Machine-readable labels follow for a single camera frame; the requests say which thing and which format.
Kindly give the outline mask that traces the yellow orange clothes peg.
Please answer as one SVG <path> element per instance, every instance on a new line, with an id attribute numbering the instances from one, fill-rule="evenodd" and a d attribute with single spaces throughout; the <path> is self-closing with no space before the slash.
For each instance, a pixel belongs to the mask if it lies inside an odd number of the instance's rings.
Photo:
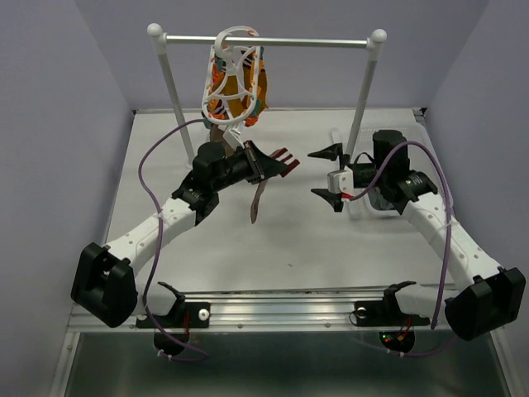
<path id="1" fill-rule="evenodd" d="M 245 126 L 246 127 L 252 127 L 258 122 L 258 120 L 259 120 L 258 116 L 248 117 L 245 120 Z"/>

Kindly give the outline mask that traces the mustard brown striped sock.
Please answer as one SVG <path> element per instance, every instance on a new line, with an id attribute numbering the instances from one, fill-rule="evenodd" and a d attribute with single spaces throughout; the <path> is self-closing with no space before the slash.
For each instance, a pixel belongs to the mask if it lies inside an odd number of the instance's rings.
<path id="1" fill-rule="evenodd" d="M 261 99 L 264 102 L 266 102 L 267 108 L 269 108 L 267 103 L 267 95 L 268 95 L 268 80 L 267 80 L 267 74 L 265 70 L 265 64 L 263 60 L 257 60 L 257 55 L 252 54 L 245 58 L 245 60 L 242 63 L 243 66 L 243 78 L 244 78 L 244 85 L 245 90 L 249 93 L 253 92 L 253 83 L 254 83 L 254 72 L 256 69 L 259 70 L 258 79 L 257 79 L 257 99 Z M 251 99 L 248 95 L 246 95 L 243 98 L 240 98 L 241 105 L 244 109 L 244 111 L 250 106 Z"/>

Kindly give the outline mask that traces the white round clip hanger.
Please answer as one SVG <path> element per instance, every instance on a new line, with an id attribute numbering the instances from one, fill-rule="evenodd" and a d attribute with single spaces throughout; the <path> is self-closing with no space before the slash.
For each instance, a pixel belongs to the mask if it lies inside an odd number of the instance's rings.
<path id="1" fill-rule="evenodd" d="M 250 37 L 259 35 L 250 26 L 233 26 L 215 38 L 202 98 L 203 123 L 207 128 L 215 125 L 252 127 L 268 107 L 264 48 L 224 42 L 236 33 Z"/>

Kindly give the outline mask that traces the maroon white striped sock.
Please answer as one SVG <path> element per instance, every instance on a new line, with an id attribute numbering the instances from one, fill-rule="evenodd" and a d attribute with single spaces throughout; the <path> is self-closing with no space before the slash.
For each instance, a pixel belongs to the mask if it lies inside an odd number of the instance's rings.
<path id="1" fill-rule="evenodd" d="M 226 155 L 230 155 L 233 152 L 232 147 L 224 138 L 224 130 L 222 130 L 217 124 L 212 124 L 209 129 L 209 141 L 222 144 Z"/>

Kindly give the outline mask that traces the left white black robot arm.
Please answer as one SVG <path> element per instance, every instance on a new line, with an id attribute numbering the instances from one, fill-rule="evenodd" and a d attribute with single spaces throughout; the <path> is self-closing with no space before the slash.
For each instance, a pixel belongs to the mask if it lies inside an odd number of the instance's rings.
<path id="1" fill-rule="evenodd" d="M 80 253 L 71 298 L 110 328 L 122 325 L 138 301 L 135 278 L 165 245 L 203 221 L 219 204 L 219 192 L 243 180 L 250 184 L 285 177 L 299 162 L 285 148 L 269 156 L 246 141 L 232 155 L 219 142 L 198 148 L 193 168 L 155 214 L 124 236 Z"/>

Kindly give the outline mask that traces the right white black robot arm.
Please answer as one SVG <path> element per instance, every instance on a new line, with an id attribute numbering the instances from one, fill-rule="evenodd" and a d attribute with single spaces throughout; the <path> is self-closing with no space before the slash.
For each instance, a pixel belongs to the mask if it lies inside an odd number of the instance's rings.
<path id="1" fill-rule="evenodd" d="M 471 341 L 514 322 L 522 303 L 526 278 L 489 256 L 453 214 L 446 177 L 434 155 L 420 142 L 396 130 L 378 130 L 365 163 L 352 159 L 340 143 L 310 153 L 338 161 L 327 187 L 313 193 L 335 212 L 346 203 L 377 193 L 421 234 L 441 259 L 436 287 L 415 281 L 392 284 L 376 301 L 358 303 L 353 314 L 359 327 L 413 327 L 447 323 L 455 335 Z"/>

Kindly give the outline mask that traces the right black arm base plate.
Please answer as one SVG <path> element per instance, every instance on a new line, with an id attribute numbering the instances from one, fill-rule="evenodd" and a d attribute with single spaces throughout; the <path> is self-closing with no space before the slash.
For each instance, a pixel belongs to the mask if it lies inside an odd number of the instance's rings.
<path id="1" fill-rule="evenodd" d="M 361 300 L 354 303 L 353 323 L 359 327 L 382 327 L 390 324 L 382 300 Z"/>

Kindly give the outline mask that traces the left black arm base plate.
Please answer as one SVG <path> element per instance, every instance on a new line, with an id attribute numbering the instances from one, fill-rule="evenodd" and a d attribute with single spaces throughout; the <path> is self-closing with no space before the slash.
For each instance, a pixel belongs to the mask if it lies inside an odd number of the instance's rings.
<path id="1" fill-rule="evenodd" d="M 186 302 L 172 308 L 165 316 L 155 315 L 163 328 L 206 329 L 209 328 L 211 304 L 206 301 Z"/>

